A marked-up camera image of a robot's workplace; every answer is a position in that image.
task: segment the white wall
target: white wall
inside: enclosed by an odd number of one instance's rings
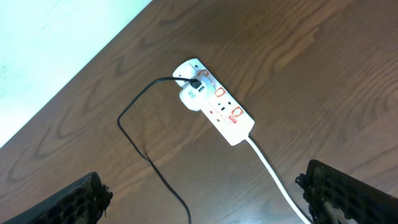
[[[0,0],[0,147],[150,0]]]

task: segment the extension cord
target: extension cord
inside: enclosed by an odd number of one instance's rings
[[[249,137],[249,133],[254,126],[254,120],[228,93],[227,89],[196,58],[187,60],[178,66],[173,72],[173,77],[199,80],[199,82],[194,83],[176,81],[182,87],[180,92],[182,103],[190,110],[201,110],[232,146],[246,140],[269,171],[294,212],[305,224],[311,224],[311,221],[292,200],[263,153]]]

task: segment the wooden surface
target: wooden surface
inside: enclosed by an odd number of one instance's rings
[[[116,118],[191,57],[248,109],[302,208],[310,159],[397,197],[397,24],[393,0],[154,1],[0,149],[0,222],[97,171],[114,192],[100,223],[186,223]],[[193,222],[300,223],[249,145],[231,147],[179,90],[157,85],[122,122]]]

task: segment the brown wood floor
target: brown wood floor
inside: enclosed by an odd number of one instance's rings
[[[154,1],[0,149],[0,222],[97,171],[114,192],[100,223],[186,223],[116,118],[192,57],[248,109],[301,208],[310,159],[398,197],[397,1]],[[249,145],[231,147],[179,91],[151,88],[122,123],[193,223],[300,223]]]

